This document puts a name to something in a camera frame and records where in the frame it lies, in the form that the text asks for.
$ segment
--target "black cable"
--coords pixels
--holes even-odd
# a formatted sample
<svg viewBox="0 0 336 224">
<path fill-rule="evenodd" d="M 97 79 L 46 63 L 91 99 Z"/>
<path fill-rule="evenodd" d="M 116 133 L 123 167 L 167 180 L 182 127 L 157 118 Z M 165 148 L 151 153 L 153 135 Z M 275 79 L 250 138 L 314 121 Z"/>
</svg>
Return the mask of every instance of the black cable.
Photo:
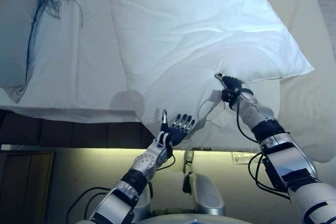
<svg viewBox="0 0 336 224">
<path fill-rule="evenodd" d="M 65 223 L 66 224 L 70 224 L 69 221 L 69 216 L 70 216 L 70 212 L 71 210 L 74 208 L 74 206 L 78 203 L 78 201 L 80 201 L 80 199 L 87 194 L 88 192 L 92 191 L 92 190 L 105 190 L 105 191 L 109 191 L 111 190 L 111 188 L 106 188 L 106 187 L 101 187 L 101 186 L 95 186 L 95 187 L 91 187 L 89 189 L 86 189 L 84 192 L 82 192 L 81 195 L 79 195 L 79 197 L 71 204 L 71 206 L 69 207 L 67 213 L 65 214 Z"/>
<path fill-rule="evenodd" d="M 106 195 L 107 193 L 96 193 L 95 195 L 93 195 L 89 201 L 87 202 L 86 206 L 85 206 L 85 211 L 84 211 L 84 220 L 88 219 L 88 211 L 89 211 L 89 206 L 90 203 L 94 200 L 94 198 L 96 198 L 99 195 Z"/>
<path fill-rule="evenodd" d="M 258 181 L 258 174 L 259 174 L 259 168 L 260 168 L 260 164 L 261 164 L 261 160 L 262 160 L 263 156 L 264 156 L 263 154 L 260 156 L 260 159 L 259 159 L 259 162 L 258 162 L 258 165 L 257 165 L 257 169 L 256 169 L 256 185 L 257 185 L 257 187 L 259 187 L 261 190 L 264 190 L 268 193 L 271 193 L 271 194 L 274 194 L 274 195 L 277 195 L 277 196 L 280 196 L 282 198 L 290 200 L 290 198 L 288 196 L 280 194 L 280 193 L 276 193 L 276 191 L 269 190 L 269 189 L 264 188 L 260 185 L 261 183 Z"/>
<path fill-rule="evenodd" d="M 163 170 L 163 169 L 169 168 L 169 167 L 171 167 L 172 165 L 174 165 L 174 164 L 175 164 L 175 161 L 176 161 L 174 154 L 172 155 L 172 157 L 173 157 L 174 161 L 173 161 L 170 165 L 167 165 L 167 166 L 165 166 L 165 167 L 161 167 L 161 168 L 157 169 L 156 171 Z"/>
<path fill-rule="evenodd" d="M 248 137 L 248 136 L 242 131 L 242 129 L 240 128 L 240 125 L 239 125 L 239 107 L 240 107 L 240 96 L 238 96 L 238 98 L 237 98 L 237 116 L 236 116 L 236 122 L 237 122 L 237 126 L 238 126 L 238 129 L 239 129 L 240 133 L 241 133 L 244 137 L 246 137 L 247 139 L 249 139 L 250 141 L 255 142 L 255 143 L 258 143 L 258 141 L 253 140 L 252 138 Z"/>
<path fill-rule="evenodd" d="M 253 162 L 253 160 L 257 157 L 257 156 L 259 156 L 260 154 L 262 154 L 261 152 L 259 152 L 258 154 L 256 154 L 256 155 L 254 155 L 251 159 L 250 159 L 250 161 L 248 162 L 248 165 L 247 165 L 247 169 L 248 169 L 248 173 L 250 174 L 250 176 L 253 178 L 253 180 L 256 182 L 257 181 L 257 179 L 256 179 L 256 177 L 252 174 L 252 172 L 251 172 L 251 164 L 252 164 L 252 162 Z M 280 192 L 279 190 L 277 190 L 277 189 L 275 189 L 275 188 L 272 188 L 272 187 L 269 187 L 269 186 L 266 186 L 266 185 L 264 185 L 263 183 L 261 183 L 261 182 L 259 182 L 258 181 L 258 183 L 261 185 L 261 186 L 263 186 L 263 187 L 265 187 L 265 188 L 267 188 L 267 189 L 269 189 L 269 190 L 273 190 L 273 191 L 278 191 L 278 192 Z"/>
<path fill-rule="evenodd" d="M 263 158 L 264 155 L 261 155 L 260 159 L 259 159 L 259 162 L 258 162 L 258 165 L 257 165 L 257 169 L 256 169 L 256 177 L 252 174 L 251 172 L 251 163 L 252 161 L 257 157 L 259 156 L 260 154 L 262 154 L 261 152 L 256 154 L 255 156 L 253 156 L 250 161 L 248 162 L 248 172 L 250 174 L 250 176 L 253 178 L 253 180 L 255 181 L 256 185 L 261 189 L 261 190 L 264 190 L 264 191 L 267 191 L 268 193 L 271 193 L 271 194 L 275 194 L 277 196 L 280 196 L 280 197 L 283 197 L 285 199 L 289 199 L 289 197 L 287 197 L 286 195 L 283 195 L 283 194 L 278 194 L 280 193 L 281 191 L 275 189 L 275 188 L 272 188 L 272 187 L 268 187 L 266 185 L 264 185 L 263 183 L 259 182 L 258 181 L 258 174 L 259 174 L 259 169 L 260 169 L 260 165 L 261 165 L 261 160 Z"/>
</svg>

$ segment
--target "wooden cabinet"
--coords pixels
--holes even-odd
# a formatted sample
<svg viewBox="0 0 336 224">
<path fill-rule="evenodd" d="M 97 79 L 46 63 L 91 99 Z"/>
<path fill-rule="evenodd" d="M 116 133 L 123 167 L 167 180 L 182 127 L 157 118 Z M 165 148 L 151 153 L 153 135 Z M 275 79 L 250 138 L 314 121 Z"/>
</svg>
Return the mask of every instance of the wooden cabinet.
<svg viewBox="0 0 336 224">
<path fill-rule="evenodd" d="M 0 223 L 44 223 L 53 152 L 0 152 Z"/>
</svg>

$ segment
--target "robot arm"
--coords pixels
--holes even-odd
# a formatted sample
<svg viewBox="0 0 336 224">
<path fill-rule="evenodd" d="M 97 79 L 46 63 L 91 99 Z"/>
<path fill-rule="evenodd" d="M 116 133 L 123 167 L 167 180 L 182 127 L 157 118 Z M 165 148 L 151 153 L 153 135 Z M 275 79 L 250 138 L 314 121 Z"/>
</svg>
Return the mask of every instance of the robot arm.
<svg viewBox="0 0 336 224">
<path fill-rule="evenodd" d="M 273 111 L 259 104 L 250 90 L 242 89 L 238 79 L 220 73 L 215 77 L 224 86 L 222 100 L 253 132 L 270 181 L 289 194 L 302 223 L 336 223 L 336 188 L 318 180 L 313 162 L 281 127 Z"/>
<path fill-rule="evenodd" d="M 147 183 L 172 154 L 172 146 L 178 144 L 188 134 L 195 121 L 191 116 L 179 115 L 171 127 L 167 124 L 167 114 L 163 111 L 161 132 L 147 150 L 139 155 L 128 172 L 107 193 L 90 217 L 98 224 L 126 224 L 134 218 L 133 209 L 139 201 Z"/>
</svg>

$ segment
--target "mattress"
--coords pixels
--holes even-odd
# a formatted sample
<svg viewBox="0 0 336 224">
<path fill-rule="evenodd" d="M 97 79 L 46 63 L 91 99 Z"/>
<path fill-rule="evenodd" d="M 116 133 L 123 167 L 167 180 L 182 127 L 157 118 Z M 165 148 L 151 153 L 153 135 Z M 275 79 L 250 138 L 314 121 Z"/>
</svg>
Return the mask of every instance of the mattress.
<svg viewBox="0 0 336 224">
<path fill-rule="evenodd" d="M 26 93 L 14 103 L 0 89 L 0 109 L 81 123 L 137 121 L 111 29 L 110 1 L 75 1 L 62 2 L 60 19 L 43 13 Z"/>
<path fill-rule="evenodd" d="M 27 91 L 16 104 L 0 89 L 0 109 L 82 123 L 138 121 L 111 29 L 109 0 L 76 1 L 82 15 L 74 1 L 63 2 L 60 20 L 43 13 Z M 336 156 L 336 67 L 317 0 L 268 1 L 316 70 L 250 88 L 260 102 L 273 108 L 280 123 L 313 160 L 326 162 Z M 234 116 L 219 104 L 177 148 L 258 152 L 258 145 L 238 133 Z M 249 129 L 242 128 L 249 134 Z"/>
</svg>

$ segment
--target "gray pillow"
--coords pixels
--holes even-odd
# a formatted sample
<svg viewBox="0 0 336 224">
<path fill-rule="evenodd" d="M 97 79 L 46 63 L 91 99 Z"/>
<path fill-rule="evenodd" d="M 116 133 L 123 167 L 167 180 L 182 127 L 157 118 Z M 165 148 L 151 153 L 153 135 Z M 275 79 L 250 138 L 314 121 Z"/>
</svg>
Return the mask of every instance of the gray pillow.
<svg viewBox="0 0 336 224">
<path fill-rule="evenodd" d="M 0 0 L 0 87 L 19 102 L 32 75 L 39 0 Z"/>
</svg>

